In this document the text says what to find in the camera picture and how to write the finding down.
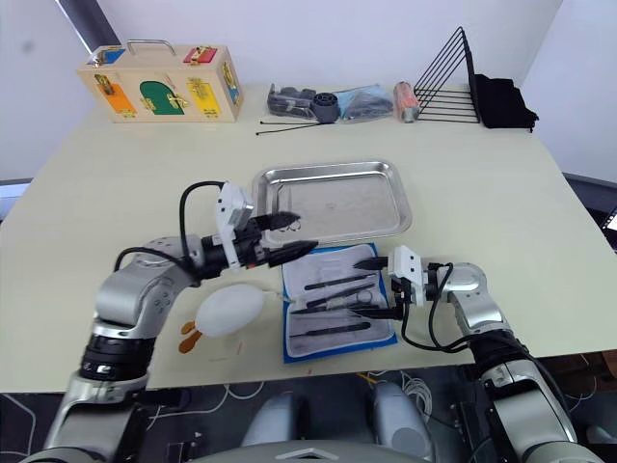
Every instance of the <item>metal tray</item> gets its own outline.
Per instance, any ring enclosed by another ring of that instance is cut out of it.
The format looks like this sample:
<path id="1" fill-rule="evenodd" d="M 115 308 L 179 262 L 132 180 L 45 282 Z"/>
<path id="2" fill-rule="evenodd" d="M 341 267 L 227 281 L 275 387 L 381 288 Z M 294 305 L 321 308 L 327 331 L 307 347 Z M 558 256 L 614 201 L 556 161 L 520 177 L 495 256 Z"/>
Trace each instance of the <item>metal tray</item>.
<path id="1" fill-rule="evenodd" d="M 257 215 L 288 210 L 301 216 L 286 229 L 265 233 L 275 246 L 388 236 L 412 224 L 403 184 L 387 161 L 266 169 L 253 181 L 253 198 Z"/>

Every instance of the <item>table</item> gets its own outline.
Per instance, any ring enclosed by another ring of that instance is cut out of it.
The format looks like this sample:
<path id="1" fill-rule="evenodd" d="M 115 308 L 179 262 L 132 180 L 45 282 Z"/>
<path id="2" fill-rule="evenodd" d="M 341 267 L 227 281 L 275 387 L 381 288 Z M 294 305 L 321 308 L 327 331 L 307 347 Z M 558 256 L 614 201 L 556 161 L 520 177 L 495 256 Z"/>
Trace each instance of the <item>table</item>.
<path id="1" fill-rule="evenodd" d="M 94 297 L 119 250 L 178 233 L 182 190 L 204 179 L 251 187 L 261 169 L 386 159 L 402 177 L 414 223 L 376 239 L 432 261 L 481 266 L 516 335 L 537 356 L 616 347 L 607 297 L 617 259 L 547 149 L 518 129 L 392 119 L 255 137 L 266 86 L 246 89 L 238 123 L 112 124 L 94 110 L 39 172 L 0 229 L 0 391 L 63 391 L 90 335 Z M 192 197 L 190 232 L 215 232 L 216 192 Z M 178 353 L 181 325 L 212 291 L 237 282 L 281 290 L 280 269 L 257 268 L 185 290 L 159 337 L 152 388 L 272 380 L 358 370 L 467 363 L 407 344 L 296 365 L 282 363 L 281 303 L 221 339 Z M 451 308 L 438 335 L 458 337 Z M 410 332 L 426 340 L 428 308 Z"/>

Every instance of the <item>black cloth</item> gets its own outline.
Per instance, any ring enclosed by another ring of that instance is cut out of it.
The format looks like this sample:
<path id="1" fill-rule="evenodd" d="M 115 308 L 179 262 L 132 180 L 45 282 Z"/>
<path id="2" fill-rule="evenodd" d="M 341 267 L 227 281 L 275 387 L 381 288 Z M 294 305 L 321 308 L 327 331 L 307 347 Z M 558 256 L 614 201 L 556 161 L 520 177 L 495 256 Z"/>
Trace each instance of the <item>black cloth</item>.
<path id="1" fill-rule="evenodd" d="M 529 111 L 521 91 L 512 79 L 490 79 L 475 74 L 478 110 L 482 122 L 489 128 L 528 128 L 538 121 L 538 115 Z"/>

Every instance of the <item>wooden lock box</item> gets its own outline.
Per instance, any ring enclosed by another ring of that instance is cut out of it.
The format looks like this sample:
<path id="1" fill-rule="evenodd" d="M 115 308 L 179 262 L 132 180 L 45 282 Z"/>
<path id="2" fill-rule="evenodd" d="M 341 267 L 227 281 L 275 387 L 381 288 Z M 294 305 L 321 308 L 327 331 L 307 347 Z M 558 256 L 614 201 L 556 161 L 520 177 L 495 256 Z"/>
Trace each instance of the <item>wooden lock box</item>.
<path id="1" fill-rule="evenodd" d="M 234 122 L 242 104 L 226 46 L 128 41 L 77 70 L 115 123 Z"/>

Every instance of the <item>black metal rack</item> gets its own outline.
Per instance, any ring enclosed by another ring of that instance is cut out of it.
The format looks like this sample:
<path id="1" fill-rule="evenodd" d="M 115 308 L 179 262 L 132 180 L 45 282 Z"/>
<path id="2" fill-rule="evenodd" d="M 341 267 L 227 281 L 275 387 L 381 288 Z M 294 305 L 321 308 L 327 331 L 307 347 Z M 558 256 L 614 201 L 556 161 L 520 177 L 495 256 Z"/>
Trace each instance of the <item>black metal rack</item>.
<path id="1" fill-rule="evenodd" d="M 466 61 L 469 90 L 442 90 L 443 85 Z M 428 69 L 414 85 L 420 103 L 419 121 L 448 123 L 480 123 L 473 59 L 467 36 L 457 27 Z"/>

